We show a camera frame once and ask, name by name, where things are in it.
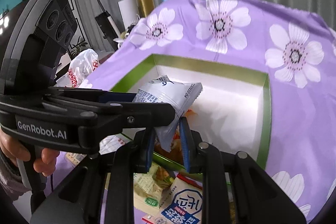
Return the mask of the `beige text label snack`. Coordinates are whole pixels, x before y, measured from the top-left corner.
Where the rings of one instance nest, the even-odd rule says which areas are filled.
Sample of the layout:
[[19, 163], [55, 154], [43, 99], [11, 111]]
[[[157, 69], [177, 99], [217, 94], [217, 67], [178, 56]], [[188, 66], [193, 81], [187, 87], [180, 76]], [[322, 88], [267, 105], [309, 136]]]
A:
[[86, 155], [70, 152], [67, 152], [64, 156], [64, 158], [73, 166], [77, 166], [85, 157]]

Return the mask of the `green white rice snack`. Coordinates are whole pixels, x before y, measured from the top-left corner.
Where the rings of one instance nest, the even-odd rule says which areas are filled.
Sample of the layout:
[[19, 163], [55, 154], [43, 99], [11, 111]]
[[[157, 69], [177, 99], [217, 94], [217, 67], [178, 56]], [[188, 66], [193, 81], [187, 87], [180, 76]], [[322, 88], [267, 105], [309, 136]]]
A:
[[134, 207], [149, 215], [157, 214], [163, 192], [173, 182], [174, 177], [155, 162], [152, 162], [148, 173], [134, 173]]

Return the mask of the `white blue red snack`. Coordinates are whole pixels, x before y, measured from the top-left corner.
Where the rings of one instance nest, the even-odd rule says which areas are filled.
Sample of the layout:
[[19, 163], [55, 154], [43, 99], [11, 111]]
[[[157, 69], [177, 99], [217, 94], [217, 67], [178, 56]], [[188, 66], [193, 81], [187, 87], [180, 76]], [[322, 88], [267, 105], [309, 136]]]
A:
[[201, 223], [203, 192], [194, 180], [177, 174], [169, 190], [163, 195], [159, 211], [145, 215], [145, 223]]

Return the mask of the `white red plastic bag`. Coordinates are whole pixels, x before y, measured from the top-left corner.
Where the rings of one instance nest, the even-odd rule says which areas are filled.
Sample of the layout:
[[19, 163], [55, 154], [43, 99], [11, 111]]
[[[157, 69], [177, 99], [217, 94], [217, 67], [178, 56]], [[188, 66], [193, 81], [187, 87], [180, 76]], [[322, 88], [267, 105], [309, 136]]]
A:
[[99, 66], [98, 54], [90, 48], [84, 50], [70, 62], [67, 73], [56, 81], [55, 86], [91, 88], [92, 84], [88, 84], [86, 78]]

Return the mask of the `potted green plant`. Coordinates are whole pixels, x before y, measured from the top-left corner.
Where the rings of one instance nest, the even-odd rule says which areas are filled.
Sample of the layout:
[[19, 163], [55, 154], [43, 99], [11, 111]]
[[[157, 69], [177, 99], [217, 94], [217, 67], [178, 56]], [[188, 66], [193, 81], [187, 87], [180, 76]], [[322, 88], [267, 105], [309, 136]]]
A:
[[89, 44], [81, 36], [79, 36], [77, 43], [71, 44], [68, 48], [68, 54], [71, 60], [77, 57], [82, 51], [86, 50], [88, 46]]

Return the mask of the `colourful orange snack pack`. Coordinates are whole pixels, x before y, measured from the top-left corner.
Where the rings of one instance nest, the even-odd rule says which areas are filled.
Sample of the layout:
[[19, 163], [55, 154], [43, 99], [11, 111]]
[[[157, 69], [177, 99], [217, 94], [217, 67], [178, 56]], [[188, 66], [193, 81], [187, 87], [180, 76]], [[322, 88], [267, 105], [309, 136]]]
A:
[[181, 145], [181, 134], [179, 130], [179, 122], [175, 129], [173, 139], [170, 145], [170, 151], [167, 152], [161, 147], [161, 144], [156, 138], [154, 145], [154, 161], [160, 166], [166, 166], [169, 169], [180, 168], [183, 166], [183, 155]]

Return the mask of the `upright vacuum cleaner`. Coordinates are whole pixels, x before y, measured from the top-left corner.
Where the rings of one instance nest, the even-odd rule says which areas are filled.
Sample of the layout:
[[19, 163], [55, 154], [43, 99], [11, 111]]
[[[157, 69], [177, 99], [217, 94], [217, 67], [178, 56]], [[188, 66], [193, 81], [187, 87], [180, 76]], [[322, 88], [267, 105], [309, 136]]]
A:
[[121, 32], [118, 29], [117, 24], [114, 22], [112, 15], [104, 8], [100, 0], [96, 0], [102, 13], [95, 17], [95, 20], [103, 32], [104, 39], [107, 39], [114, 51], [117, 51], [120, 43], [119, 38]]

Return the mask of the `green cardboard box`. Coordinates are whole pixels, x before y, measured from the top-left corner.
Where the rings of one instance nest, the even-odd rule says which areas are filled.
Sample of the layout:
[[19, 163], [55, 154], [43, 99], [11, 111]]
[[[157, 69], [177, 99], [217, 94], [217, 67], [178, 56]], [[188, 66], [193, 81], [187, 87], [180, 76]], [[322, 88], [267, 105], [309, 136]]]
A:
[[245, 151], [266, 167], [272, 124], [269, 77], [247, 68], [152, 54], [111, 88], [113, 92], [135, 93], [160, 76], [174, 82], [201, 83], [203, 90], [187, 114], [190, 129], [219, 150]]

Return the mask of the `white board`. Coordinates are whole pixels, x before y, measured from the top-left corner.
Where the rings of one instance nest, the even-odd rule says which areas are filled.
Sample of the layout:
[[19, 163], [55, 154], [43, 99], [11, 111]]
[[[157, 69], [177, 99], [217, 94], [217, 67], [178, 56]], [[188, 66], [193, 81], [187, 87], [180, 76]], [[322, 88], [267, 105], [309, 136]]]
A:
[[125, 29], [138, 23], [140, 16], [136, 0], [121, 0], [118, 2], [118, 6]]

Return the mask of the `purple floral tablecloth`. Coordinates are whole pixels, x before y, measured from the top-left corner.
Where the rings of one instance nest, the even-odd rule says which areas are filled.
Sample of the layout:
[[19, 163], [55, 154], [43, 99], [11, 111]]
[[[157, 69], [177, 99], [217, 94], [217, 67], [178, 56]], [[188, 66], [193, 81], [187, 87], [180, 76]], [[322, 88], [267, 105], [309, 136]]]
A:
[[272, 96], [267, 173], [308, 223], [335, 189], [335, 31], [317, 14], [262, 0], [167, 0], [84, 80], [109, 90], [153, 53], [266, 73]]

